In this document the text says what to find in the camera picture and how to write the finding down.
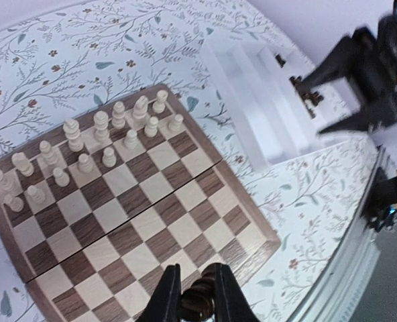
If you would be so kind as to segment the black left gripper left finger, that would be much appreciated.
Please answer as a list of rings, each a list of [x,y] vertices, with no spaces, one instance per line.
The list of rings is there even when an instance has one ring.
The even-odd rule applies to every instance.
[[[180,321],[178,305],[181,297],[180,265],[166,267],[148,304],[137,322]]]

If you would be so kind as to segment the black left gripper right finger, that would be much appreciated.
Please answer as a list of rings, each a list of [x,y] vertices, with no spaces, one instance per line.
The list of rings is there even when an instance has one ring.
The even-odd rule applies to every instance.
[[[230,267],[220,263],[215,268],[215,321],[259,321]]]

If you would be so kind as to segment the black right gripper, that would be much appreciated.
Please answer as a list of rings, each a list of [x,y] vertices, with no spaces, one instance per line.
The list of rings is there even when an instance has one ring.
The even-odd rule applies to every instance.
[[[363,26],[343,36],[300,84],[302,91],[346,78],[361,93],[357,113],[320,129],[371,133],[397,123],[397,15],[386,15],[374,36]]]

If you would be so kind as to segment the dark wooden king piece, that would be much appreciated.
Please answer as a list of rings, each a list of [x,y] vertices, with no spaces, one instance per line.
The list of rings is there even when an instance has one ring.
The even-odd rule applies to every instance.
[[[203,270],[181,296],[179,315],[185,321],[205,321],[215,312],[215,265]]]

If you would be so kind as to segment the white plastic compartment tray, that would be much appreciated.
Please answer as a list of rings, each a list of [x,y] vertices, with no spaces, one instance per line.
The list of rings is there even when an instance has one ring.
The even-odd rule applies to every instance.
[[[278,54],[286,61],[283,68]],[[335,91],[323,85],[317,91],[324,100],[317,107],[306,102],[316,114],[309,117],[289,78],[305,75],[310,67],[292,48],[215,36],[203,42],[201,58],[256,171],[363,137],[352,131],[317,133],[344,113],[336,106]]]

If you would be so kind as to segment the wooden chess board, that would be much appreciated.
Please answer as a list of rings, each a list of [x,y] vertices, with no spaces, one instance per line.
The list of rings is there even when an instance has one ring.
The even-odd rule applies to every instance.
[[[152,111],[156,93],[168,92],[163,113]],[[146,120],[135,122],[135,102],[149,99]],[[125,127],[112,126],[113,104],[85,113],[79,122],[84,147],[73,152],[63,124],[0,158],[0,170],[12,176],[14,197],[23,209],[13,212],[0,197],[0,237],[22,286],[0,288],[2,321],[135,321],[169,265],[179,264],[188,288],[213,262],[231,267],[244,285],[271,258],[280,239],[216,147],[184,110],[166,85],[146,88],[120,99]],[[96,112],[109,116],[109,144],[93,138]],[[184,118],[178,132],[168,123]],[[144,127],[159,119],[148,138]],[[138,145],[128,150],[123,139],[137,132]],[[70,177],[58,186],[40,153],[50,142],[60,161],[55,167]],[[112,147],[117,162],[102,163]],[[26,177],[11,161],[23,152],[34,165]],[[78,169],[88,154],[90,173]],[[31,208],[26,193],[36,185],[46,200]]]

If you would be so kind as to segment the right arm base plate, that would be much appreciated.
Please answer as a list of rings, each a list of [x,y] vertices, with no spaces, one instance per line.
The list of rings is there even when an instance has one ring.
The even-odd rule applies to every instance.
[[[397,176],[374,183],[367,204],[367,226],[376,232],[397,222]]]

